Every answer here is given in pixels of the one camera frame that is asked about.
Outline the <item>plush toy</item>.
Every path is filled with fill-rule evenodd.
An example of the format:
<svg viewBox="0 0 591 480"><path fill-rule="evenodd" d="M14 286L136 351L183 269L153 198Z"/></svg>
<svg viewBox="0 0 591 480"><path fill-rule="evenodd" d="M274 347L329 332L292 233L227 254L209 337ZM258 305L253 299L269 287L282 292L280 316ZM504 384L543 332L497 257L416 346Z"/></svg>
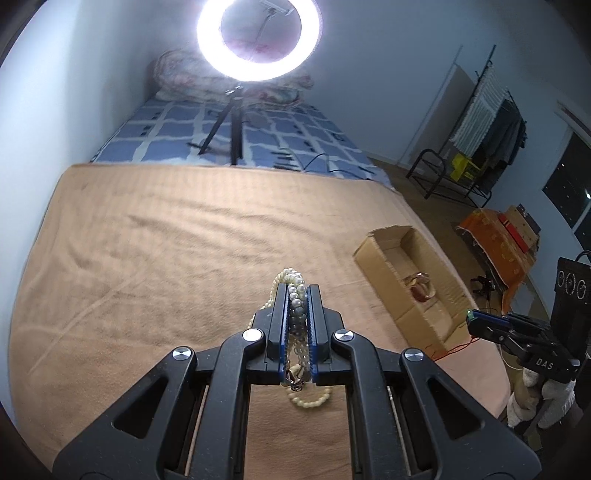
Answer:
<svg viewBox="0 0 591 480"><path fill-rule="evenodd" d="M539 373L524 368L521 379L515 384L507 404L507 422L515 428L522 422L533 420L544 405L548 408L537 426L548 429L559 422L575 403L576 381L560 383L545 380Z"/></svg>

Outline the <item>orange covered suitcase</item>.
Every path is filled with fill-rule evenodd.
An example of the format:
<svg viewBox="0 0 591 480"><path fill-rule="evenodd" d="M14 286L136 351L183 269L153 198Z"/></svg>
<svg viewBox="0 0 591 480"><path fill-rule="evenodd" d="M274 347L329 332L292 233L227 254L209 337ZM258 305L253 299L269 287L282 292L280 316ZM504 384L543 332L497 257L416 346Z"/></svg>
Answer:
<svg viewBox="0 0 591 480"><path fill-rule="evenodd" d="M484 253L502 291L501 312L511 311L512 300L535 264L535 256L523 252L506 228L506 216L491 209L476 209L457 227L468 234Z"/></svg>

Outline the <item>brown box on suitcase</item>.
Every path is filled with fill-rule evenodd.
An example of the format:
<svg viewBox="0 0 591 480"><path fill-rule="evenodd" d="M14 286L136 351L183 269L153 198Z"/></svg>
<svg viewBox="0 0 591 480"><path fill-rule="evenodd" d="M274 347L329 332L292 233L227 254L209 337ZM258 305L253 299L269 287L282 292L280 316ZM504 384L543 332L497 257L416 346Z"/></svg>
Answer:
<svg viewBox="0 0 591 480"><path fill-rule="evenodd" d="M509 206L499 220L524 253L538 251L541 228L521 204Z"/></svg>

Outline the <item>cardboard box tray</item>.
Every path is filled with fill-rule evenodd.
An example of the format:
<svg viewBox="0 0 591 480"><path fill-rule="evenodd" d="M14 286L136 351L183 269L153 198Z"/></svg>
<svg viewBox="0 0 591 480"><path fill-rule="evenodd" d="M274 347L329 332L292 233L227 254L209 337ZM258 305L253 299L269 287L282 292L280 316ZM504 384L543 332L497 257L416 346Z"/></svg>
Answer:
<svg viewBox="0 0 591 480"><path fill-rule="evenodd" d="M370 232L353 258L410 346L439 359L470 343L473 297L418 229Z"/></svg>

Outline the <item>yellow box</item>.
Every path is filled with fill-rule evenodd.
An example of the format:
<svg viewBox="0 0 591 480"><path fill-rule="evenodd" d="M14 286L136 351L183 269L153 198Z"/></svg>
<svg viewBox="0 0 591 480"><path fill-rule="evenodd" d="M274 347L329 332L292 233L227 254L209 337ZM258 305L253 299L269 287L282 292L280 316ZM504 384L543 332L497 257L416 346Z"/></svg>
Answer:
<svg viewBox="0 0 591 480"><path fill-rule="evenodd" d="M457 153L453 158L452 167L450 177L459 184L472 183L480 173L480 169L461 153Z"/></svg>

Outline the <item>tan blanket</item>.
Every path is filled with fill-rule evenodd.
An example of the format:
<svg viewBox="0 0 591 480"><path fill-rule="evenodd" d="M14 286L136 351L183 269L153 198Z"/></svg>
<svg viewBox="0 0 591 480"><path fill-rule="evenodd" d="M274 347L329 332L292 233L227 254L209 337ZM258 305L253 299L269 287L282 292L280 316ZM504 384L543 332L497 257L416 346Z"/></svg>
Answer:
<svg viewBox="0 0 591 480"><path fill-rule="evenodd" d="M74 166L30 252L11 322L16 425L59 452L178 346L245 330L287 268L376 346L406 342L356 265L370 232L424 224L375 181L224 167Z"/></svg>

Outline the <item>window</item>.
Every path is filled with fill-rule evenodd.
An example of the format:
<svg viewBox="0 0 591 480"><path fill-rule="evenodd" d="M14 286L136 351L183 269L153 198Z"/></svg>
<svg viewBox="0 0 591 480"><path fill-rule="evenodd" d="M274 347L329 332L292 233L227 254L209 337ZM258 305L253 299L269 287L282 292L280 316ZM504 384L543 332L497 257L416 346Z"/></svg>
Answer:
<svg viewBox="0 0 591 480"><path fill-rule="evenodd" d="M543 193L570 228L577 225L590 202L590 174L590 147L576 133L572 133L543 187Z"/></svg>

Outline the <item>hanging dark clothes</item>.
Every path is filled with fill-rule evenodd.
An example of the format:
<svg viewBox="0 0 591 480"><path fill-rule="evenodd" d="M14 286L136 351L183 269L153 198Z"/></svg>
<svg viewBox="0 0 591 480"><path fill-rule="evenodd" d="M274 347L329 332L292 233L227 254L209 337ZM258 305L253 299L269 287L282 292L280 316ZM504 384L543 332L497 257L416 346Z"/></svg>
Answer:
<svg viewBox="0 0 591 480"><path fill-rule="evenodd" d="M512 165L527 140L527 122L512 99L505 99L472 157L479 168Z"/></svg>

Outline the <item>black clothes rack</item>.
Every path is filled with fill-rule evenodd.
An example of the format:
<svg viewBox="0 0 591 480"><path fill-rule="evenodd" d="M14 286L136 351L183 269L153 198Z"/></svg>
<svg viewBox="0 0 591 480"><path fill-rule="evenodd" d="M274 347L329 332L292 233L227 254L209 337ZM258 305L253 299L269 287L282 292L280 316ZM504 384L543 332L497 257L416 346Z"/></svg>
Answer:
<svg viewBox="0 0 591 480"><path fill-rule="evenodd" d="M438 149L418 153L406 174L423 198L484 208L528 140L527 121L494 66L492 49L476 84Z"/></svg>

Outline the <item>white striped towel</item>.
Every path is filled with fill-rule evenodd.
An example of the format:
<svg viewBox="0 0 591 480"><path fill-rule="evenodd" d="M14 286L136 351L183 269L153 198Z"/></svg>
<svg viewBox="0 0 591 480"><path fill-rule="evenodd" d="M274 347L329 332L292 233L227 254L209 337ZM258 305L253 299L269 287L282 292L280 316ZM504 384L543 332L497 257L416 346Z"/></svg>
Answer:
<svg viewBox="0 0 591 480"><path fill-rule="evenodd" d="M480 78L468 108L450 137L450 142L464 156L471 158L485 138L503 101L507 89L489 63Z"/></svg>

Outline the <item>folded floral quilt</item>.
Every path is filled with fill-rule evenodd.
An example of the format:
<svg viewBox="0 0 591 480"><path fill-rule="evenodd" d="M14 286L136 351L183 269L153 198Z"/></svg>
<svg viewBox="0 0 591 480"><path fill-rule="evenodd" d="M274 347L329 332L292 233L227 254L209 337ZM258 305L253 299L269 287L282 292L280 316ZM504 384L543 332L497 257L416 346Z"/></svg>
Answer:
<svg viewBox="0 0 591 480"><path fill-rule="evenodd" d="M164 52L154 63L156 98L163 101L228 101L228 92L238 80L223 76L197 51L186 49ZM304 92L314 87L311 75L296 71L269 81L243 83L243 100L249 105L288 109L304 100Z"/></svg>

